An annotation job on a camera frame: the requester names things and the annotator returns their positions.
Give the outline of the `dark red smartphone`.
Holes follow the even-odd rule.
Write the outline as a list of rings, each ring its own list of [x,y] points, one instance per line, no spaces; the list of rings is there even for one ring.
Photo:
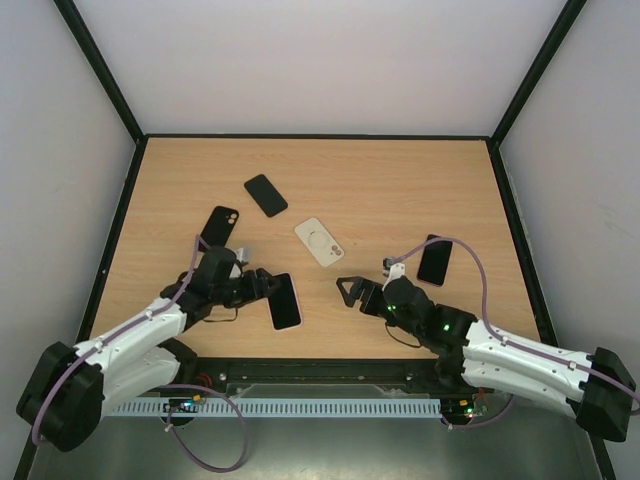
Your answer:
[[[450,241],[438,241],[424,247],[416,278],[424,283],[442,287],[446,280],[453,249]]]

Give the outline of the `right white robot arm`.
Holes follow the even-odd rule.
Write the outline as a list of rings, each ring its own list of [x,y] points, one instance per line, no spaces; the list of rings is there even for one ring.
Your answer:
[[[434,303],[404,274],[383,284],[342,277],[336,285],[346,306],[384,319],[434,353],[443,389],[499,390],[564,414],[604,440],[626,440],[636,384],[616,353],[571,351],[514,335]]]

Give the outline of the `beige phone case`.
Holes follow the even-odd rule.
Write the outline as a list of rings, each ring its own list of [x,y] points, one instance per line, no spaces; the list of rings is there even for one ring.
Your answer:
[[[345,250],[316,217],[297,225],[294,233],[321,267],[329,267],[345,257]]]

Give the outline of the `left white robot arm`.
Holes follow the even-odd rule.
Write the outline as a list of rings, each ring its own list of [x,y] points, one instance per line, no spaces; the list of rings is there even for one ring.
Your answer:
[[[48,346],[16,407],[32,442],[73,450],[116,407],[186,372],[196,355],[177,336],[216,307],[237,310],[279,288],[274,275],[245,265],[242,250],[194,253],[189,269],[140,313],[90,340]]]

